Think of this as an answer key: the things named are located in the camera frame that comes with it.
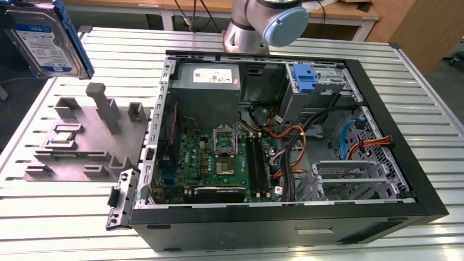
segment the green motherboard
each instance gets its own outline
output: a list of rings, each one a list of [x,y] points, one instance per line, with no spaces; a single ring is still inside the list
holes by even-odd
[[[184,187],[241,187],[246,189],[245,202],[272,202],[272,194],[256,197],[250,193],[246,160],[246,137],[236,139],[236,155],[214,155],[212,134],[184,134],[180,142],[178,167],[172,186],[165,186],[165,196],[170,204],[182,203]],[[230,135],[217,135],[216,146],[232,146]],[[274,147],[272,138],[261,138],[264,157]],[[265,164],[266,186],[270,187],[269,170]]]

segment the power supply label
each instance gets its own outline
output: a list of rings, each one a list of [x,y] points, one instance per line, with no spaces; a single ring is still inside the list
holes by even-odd
[[[38,65],[52,72],[72,70],[68,57],[54,44],[54,34],[48,26],[16,24],[17,34]]]
[[[193,83],[232,83],[232,70],[197,68],[193,70]]]

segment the hard drive label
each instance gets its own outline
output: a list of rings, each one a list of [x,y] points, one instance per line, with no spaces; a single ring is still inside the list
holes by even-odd
[[[48,26],[16,24],[17,34],[38,65],[52,72],[69,72],[70,63],[62,50],[53,43],[54,34]]]

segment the motherboard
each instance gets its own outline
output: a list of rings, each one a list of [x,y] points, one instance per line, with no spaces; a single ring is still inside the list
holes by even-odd
[[[233,154],[217,153],[217,149],[232,147]],[[210,193],[213,195],[220,192],[244,194],[244,202],[272,202],[274,198],[265,162],[273,153],[273,138],[238,135],[234,132],[184,134],[177,170],[161,170],[165,203],[188,203],[193,189],[198,188],[214,190]]]

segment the gray robot arm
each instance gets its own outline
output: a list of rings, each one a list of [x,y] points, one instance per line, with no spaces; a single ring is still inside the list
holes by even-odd
[[[300,37],[308,25],[301,0],[234,0],[224,46],[233,53],[265,53]]]

